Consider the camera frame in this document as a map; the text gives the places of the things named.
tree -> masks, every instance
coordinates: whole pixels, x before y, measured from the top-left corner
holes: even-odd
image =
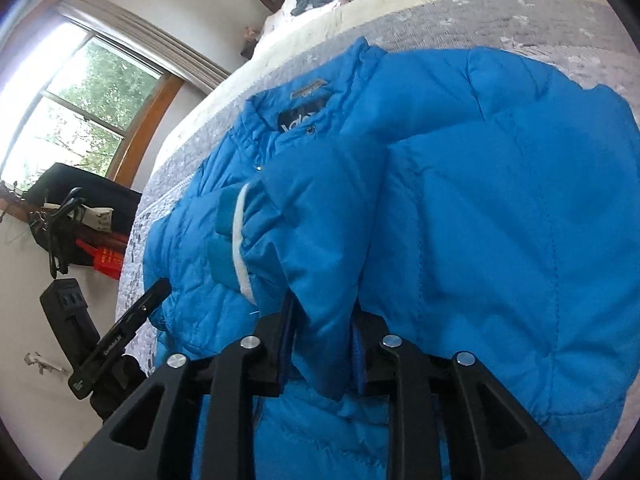
[[[75,104],[94,116],[126,130],[157,83],[157,79],[132,62],[91,40],[76,56],[86,57],[86,72],[82,82],[56,88],[53,81],[49,91]],[[109,169],[121,139],[91,121],[65,118],[57,107],[49,107],[50,122],[56,126],[42,132],[38,138],[65,148],[79,157],[78,168],[104,176]],[[42,171],[24,166],[21,189],[28,189]]]

window pane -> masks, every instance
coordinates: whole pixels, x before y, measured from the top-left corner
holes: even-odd
[[[55,162],[104,176],[122,139],[42,98],[11,150],[2,180],[26,191]]]
[[[15,129],[40,89],[86,36],[83,28],[63,23],[20,64],[0,93],[0,162]]]
[[[159,77],[142,63],[93,39],[62,67],[47,90],[126,130]]]

window frame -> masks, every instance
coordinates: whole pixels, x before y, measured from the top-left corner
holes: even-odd
[[[115,154],[113,155],[113,158],[111,159],[109,169],[107,170],[107,173],[104,176],[109,180],[115,180],[117,182],[118,172],[123,166],[123,161],[126,156],[127,150],[129,149],[129,146],[133,142],[137,131],[140,129],[140,126],[143,123],[143,118],[148,114],[149,108],[153,105],[153,102],[156,101],[158,95],[162,93],[162,90],[166,87],[167,83],[173,78],[177,78],[177,77],[173,76],[171,73],[169,73],[167,70],[157,65],[156,63],[153,63],[151,60],[145,58],[144,56],[141,56],[139,53],[132,51],[126,46],[123,46],[122,44],[119,44],[116,41],[113,41],[110,38],[107,38],[104,35],[101,35],[94,30],[91,30],[90,28],[82,25],[81,23],[78,23],[75,20],[69,19],[65,16],[60,16],[60,18],[61,18],[60,20],[56,20],[57,23],[55,27],[58,27],[63,23],[71,23],[76,27],[79,27],[82,30],[84,30],[86,32],[86,35],[84,38],[82,38],[82,41],[78,44],[78,46],[75,49],[73,49],[71,53],[66,57],[66,59],[62,62],[62,64],[60,65],[60,68],[38,90],[37,94],[32,99],[27,109],[25,110],[24,115],[22,116],[22,118],[20,119],[20,122],[16,126],[16,129],[7,145],[7,150],[4,155],[4,158],[0,162],[0,174],[4,171],[4,167],[6,166],[9,158],[11,157],[13,148],[16,142],[18,141],[20,134],[24,130],[24,127],[26,126],[27,122],[33,115],[38,104],[42,101],[43,98],[45,98],[75,113],[83,120],[95,123],[97,126],[100,126],[101,128],[111,132],[112,134],[116,135],[121,139],[118,149],[116,150]],[[112,124],[108,123],[105,120],[102,120],[101,118],[93,115],[92,113],[86,112],[82,110],[82,108],[76,106],[75,104],[70,103],[64,100],[63,98],[53,94],[52,92],[47,91],[47,88],[49,87],[49,85],[51,85],[52,81],[56,78],[56,76],[61,73],[61,71],[66,66],[67,62],[70,59],[72,59],[72,57],[75,56],[75,54],[78,53],[78,51],[81,50],[87,43],[89,43],[89,41],[93,39],[96,39],[102,43],[109,45],[111,48],[117,51],[120,51],[127,57],[133,58],[136,62],[145,65],[150,70],[152,70],[153,72],[156,72],[159,75],[158,79],[156,80],[156,84],[154,88],[149,93],[145,101],[142,103],[142,106],[140,106],[140,108],[136,111],[134,117],[132,118],[126,130],[123,130],[117,126],[113,126]],[[131,182],[124,182],[124,183],[120,182],[120,184],[123,184],[124,186],[129,187]]]

red object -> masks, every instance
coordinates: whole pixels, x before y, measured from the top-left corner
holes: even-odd
[[[120,279],[122,265],[124,263],[124,256],[121,253],[106,247],[92,247],[91,245],[83,242],[80,238],[76,238],[76,245],[85,253],[94,257],[95,270],[113,278],[114,280]]]

curtain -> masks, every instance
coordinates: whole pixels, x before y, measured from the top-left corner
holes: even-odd
[[[142,54],[204,93],[211,93],[229,76],[229,72],[161,28],[108,0],[63,0],[58,12]]]

